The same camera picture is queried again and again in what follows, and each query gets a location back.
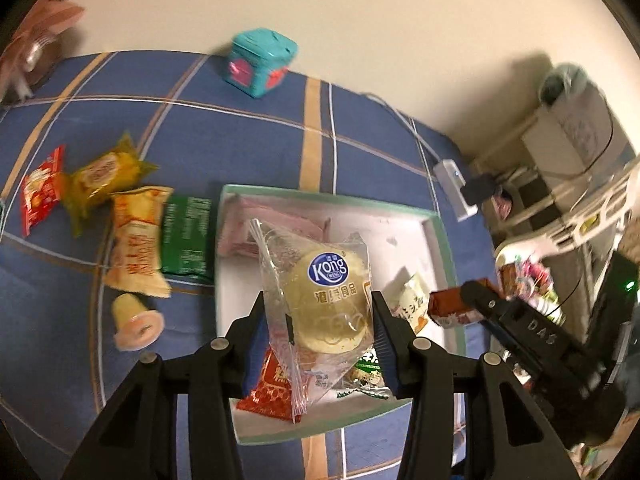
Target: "bed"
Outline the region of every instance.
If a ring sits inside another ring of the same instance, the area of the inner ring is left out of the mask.
[[[22,237],[18,186],[55,147],[77,169],[130,132],[160,169],[146,182],[217,202],[226,184],[370,198],[439,210],[458,281],[495,280],[493,247],[480,215],[458,223],[440,186],[431,189],[415,139],[384,108],[343,88],[291,73],[254,100],[222,78],[220,58],[138,51],[62,62],[27,102],[0,110],[0,183],[8,213],[0,242],[0,418],[43,480],[69,456],[138,354],[113,345],[102,284],[109,208],[74,239],[60,207]],[[416,123],[443,158],[466,165],[447,137]],[[193,352],[216,334],[214,287],[173,280],[166,319],[150,347],[163,358]],[[466,354],[488,345],[465,331]],[[189,478],[186,400],[178,402],[178,470]],[[329,478],[395,478],[410,408],[325,434]],[[303,442],[242,446],[247,479],[305,478]],[[306,478],[312,473],[307,471]]]

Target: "green-rimmed tray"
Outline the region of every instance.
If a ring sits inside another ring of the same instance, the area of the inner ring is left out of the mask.
[[[225,186],[218,208],[217,232],[221,231],[227,201],[235,196],[282,212],[319,222],[330,218],[328,240],[337,242],[359,232],[369,249],[373,290],[385,296],[401,287],[414,272],[420,272],[430,290],[457,285],[456,273],[444,225],[433,212],[410,206],[329,194],[259,186]],[[233,320],[246,316],[262,288],[258,261],[245,256],[216,256],[216,322],[225,334]],[[429,322],[420,332],[448,351],[465,354],[461,328],[444,331]],[[382,415],[407,403],[390,397],[375,399],[353,393],[337,398],[327,393],[303,416],[299,424],[236,410],[233,419],[241,444],[272,444],[292,438],[355,424]]]

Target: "snack wrapper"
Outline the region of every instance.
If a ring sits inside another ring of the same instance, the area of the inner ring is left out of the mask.
[[[291,412],[291,385],[271,348],[264,357],[258,385],[248,397],[238,401],[236,408],[273,418],[294,420]],[[300,415],[297,415],[295,421],[300,422],[300,419]]]
[[[226,206],[225,221],[218,237],[218,254],[231,256],[242,254],[251,258],[258,257],[258,245],[249,232],[249,222],[257,218],[288,229],[297,235],[324,241],[329,221],[317,223],[302,216],[276,211],[243,196],[234,197]]]
[[[388,399],[391,390],[385,386],[376,349],[367,349],[356,364],[338,382],[338,399],[360,392],[376,399]]]
[[[61,173],[62,203],[71,216],[74,236],[82,232],[82,224],[92,208],[106,202],[111,193],[131,189],[157,168],[140,160],[131,137],[125,133],[112,150],[84,168],[71,174]]]
[[[429,289],[420,274],[416,273],[402,286],[398,306],[392,314],[407,320],[411,328],[414,329],[414,333],[417,334],[429,322],[428,304]]]
[[[373,343],[367,246],[360,235],[323,244],[258,219],[250,222],[271,348],[303,415]]]
[[[478,280],[484,286],[488,286],[496,294],[503,297],[488,278]],[[436,290],[429,295],[429,306],[427,313],[431,320],[443,328],[455,328],[472,323],[477,323],[484,319],[476,309],[467,306],[460,296],[460,287],[455,286],[444,290]]]
[[[210,280],[207,234],[211,200],[171,195],[162,221],[162,272]]]
[[[113,194],[116,246],[105,285],[158,298],[171,296],[159,269],[162,207],[172,191],[145,186]]]
[[[57,177],[62,171],[65,147],[58,146],[36,170],[22,181],[22,232],[29,236],[31,228],[42,222],[60,202]]]

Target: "teal cube box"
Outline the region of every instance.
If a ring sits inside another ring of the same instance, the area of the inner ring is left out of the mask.
[[[228,56],[226,80],[251,97],[276,88],[298,52],[295,41],[268,28],[238,34]]]

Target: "brown snack box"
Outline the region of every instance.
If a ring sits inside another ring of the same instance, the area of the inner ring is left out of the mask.
[[[502,285],[502,292],[505,296],[517,296],[518,291],[516,287],[516,265],[507,264],[498,269],[498,276],[500,278],[500,284]]]
[[[482,278],[478,282],[502,296],[489,279]],[[468,325],[484,319],[476,309],[470,308],[462,302],[458,286],[432,292],[429,295],[427,314],[443,328]]]

